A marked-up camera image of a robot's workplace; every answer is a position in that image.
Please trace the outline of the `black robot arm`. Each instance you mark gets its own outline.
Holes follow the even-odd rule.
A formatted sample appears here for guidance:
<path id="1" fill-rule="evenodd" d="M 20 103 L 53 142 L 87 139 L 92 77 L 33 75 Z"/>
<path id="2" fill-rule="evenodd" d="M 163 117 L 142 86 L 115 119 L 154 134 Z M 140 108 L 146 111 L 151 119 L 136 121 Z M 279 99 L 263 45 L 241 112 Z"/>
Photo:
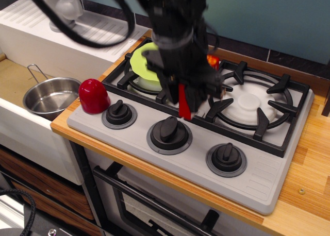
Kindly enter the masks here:
<path id="1" fill-rule="evenodd" d="M 206 0 L 137 0 L 152 26 L 157 50 L 144 51 L 147 68 L 157 74 L 168 100 L 188 117 L 208 97 L 222 97 L 221 75 L 207 55 Z"/>

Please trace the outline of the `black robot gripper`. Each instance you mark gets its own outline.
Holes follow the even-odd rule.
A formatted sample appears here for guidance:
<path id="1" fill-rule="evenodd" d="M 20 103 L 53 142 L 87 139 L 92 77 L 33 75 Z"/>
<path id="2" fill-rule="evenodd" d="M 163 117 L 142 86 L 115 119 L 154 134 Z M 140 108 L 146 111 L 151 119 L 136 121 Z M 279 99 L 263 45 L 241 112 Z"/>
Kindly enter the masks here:
<path id="1" fill-rule="evenodd" d="M 194 44 L 178 49 L 147 50 L 143 56 L 172 103 L 181 105 L 185 96 L 189 111 L 197 112 L 209 95 L 222 96 L 222 76 Z"/>

